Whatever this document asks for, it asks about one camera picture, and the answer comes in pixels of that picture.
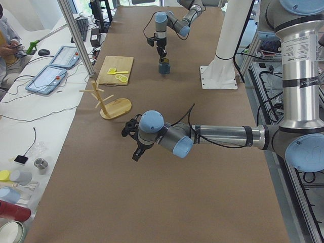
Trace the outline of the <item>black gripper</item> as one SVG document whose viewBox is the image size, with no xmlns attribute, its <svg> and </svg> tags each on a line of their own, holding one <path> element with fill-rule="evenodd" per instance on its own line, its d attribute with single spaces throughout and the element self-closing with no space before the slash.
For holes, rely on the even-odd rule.
<svg viewBox="0 0 324 243">
<path fill-rule="evenodd" d="M 159 54 L 159 58 L 162 60 L 166 56 L 166 50 L 165 47 L 167 45 L 167 38 L 157 38 L 156 39 L 156 48 L 157 52 Z"/>
<path fill-rule="evenodd" d="M 137 148 L 132 156 L 132 159 L 134 161 L 138 161 L 141 158 L 141 156 L 144 154 L 145 150 L 148 150 L 153 147 L 152 143 L 144 144 L 144 143 L 140 142 L 139 140 L 137 140 L 136 142 L 137 142 Z"/>
</svg>

